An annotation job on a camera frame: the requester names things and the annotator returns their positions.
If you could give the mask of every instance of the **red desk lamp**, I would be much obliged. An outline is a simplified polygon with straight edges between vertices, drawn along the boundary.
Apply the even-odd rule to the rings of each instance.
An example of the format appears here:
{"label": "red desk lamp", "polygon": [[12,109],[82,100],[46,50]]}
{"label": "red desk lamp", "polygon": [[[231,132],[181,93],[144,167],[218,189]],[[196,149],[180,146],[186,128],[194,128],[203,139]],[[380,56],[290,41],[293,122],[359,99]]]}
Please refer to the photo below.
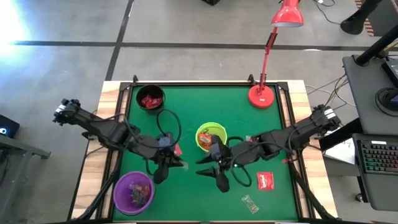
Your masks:
{"label": "red desk lamp", "polygon": [[268,108],[274,102],[274,92],[264,84],[266,82],[268,55],[274,45],[278,27],[300,27],[304,25],[303,15],[297,8],[298,4],[299,0],[284,0],[281,9],[272,19],[271,25],[274,26],[274,29],[267,41],[260,84],[253,86],[248,94],[250,103],[256,108]]}

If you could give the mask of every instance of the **purple bowl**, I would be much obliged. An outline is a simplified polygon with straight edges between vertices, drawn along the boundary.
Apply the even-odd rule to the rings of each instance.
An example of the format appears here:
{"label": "purple bowl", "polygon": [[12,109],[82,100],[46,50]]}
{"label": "purple bowl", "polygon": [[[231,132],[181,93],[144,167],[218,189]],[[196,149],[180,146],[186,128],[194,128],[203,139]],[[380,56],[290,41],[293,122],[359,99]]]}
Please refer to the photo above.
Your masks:
{"label": "purple bowl", "polygon": [[[132,203],[130,184],[150,185],[150,197],[143,207],[137,207]],[[154,183],[143,172],[134,171],[124,174],[116,183],[113,191],[113,202],[116,208],[126,215],[137,215],[144,211],[154,199]]]}

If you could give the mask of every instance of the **gray floor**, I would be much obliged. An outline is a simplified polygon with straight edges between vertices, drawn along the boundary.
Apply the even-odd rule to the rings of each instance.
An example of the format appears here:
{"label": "gray floor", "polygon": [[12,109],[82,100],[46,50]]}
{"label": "gray floor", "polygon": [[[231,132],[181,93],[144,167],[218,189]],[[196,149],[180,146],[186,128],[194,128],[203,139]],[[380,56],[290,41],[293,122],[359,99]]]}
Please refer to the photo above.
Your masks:
{"label": "gray floor", "polygon": [[[135,0],[124,42],[265,44],[278,0],[221,0],[211,7],[200,0]],[[0,21],[7,40],[115,42],[127,0],[5,0]],[[305,25],[280,29],[279,45],[370,46],[377,37],[364,31],[345,34],[328,23],[310,0],[300,9]],[[356,10],[354,0],[336,0],[324,8],[341,22]],[[87,141],[79,127],[51,122],[63,98],[78,98],[88,110],[96,108],[113,47],[45,47],[1,45],[0,114],[21,124],[17,138],[52,151],[47,161],[35,159],[27,182],[14,205],[14,221],[60,222],[66,219]],[[303,79],[321,86],[343,74],[341,58],[348,51],[273,50],[269,79]],[[242,80],[261,72],[263,50],[122,48],[113,80]],[[332,91],[333,86],[325,88]],[[349,86],[340,96],[353,103]],[[326,102],[316,92],[311,105]],[[335,100],[332,107],[339,106]],[[337,111],[344,123],[358,115],[352,106]],[[330,177],[339,216],[344,220],[393,222],[396,212],[375,211],[353,201],[356,180]]]}

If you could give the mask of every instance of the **computer keyboard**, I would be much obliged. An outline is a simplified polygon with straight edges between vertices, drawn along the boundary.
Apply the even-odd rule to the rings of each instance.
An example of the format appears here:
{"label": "computer keyboard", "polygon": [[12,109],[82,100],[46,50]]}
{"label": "computer keyboard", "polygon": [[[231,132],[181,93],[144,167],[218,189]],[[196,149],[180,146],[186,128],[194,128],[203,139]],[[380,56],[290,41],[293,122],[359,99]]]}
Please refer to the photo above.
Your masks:
{"label": "computer keyboard", "polygon": [[398,175],[398,143],[365,140],[358,146],[366,173]]}

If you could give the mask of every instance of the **yellow-green bowl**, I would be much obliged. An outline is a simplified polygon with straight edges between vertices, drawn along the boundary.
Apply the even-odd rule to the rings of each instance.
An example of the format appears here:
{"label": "yellow-green bowl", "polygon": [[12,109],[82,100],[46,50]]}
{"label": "yellow-green bowl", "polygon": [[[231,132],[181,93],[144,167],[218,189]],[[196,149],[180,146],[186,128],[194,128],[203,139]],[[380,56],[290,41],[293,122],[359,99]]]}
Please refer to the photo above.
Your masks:
{"label": "yellow-green bowl", "polygon": [[220,139],[222,140],[223,144],[226,144],[226,140],[227,140],[227,135],[226,135],[226,130],[224,127],[222,127],[222,125],[216,123],[216,122],[207,122],[203,125],[201,125],[198,128],[198,131],[195,135],[195,140],[197,142],[197,146],[199,148],[201,148],[203,151],[208,152],[207,149],[202,148],[199,145],[199,140],[198,140],[198,135],[204,131],[207,130],[208,134],[214,134],[214,135],[218,135],[220,137]]}

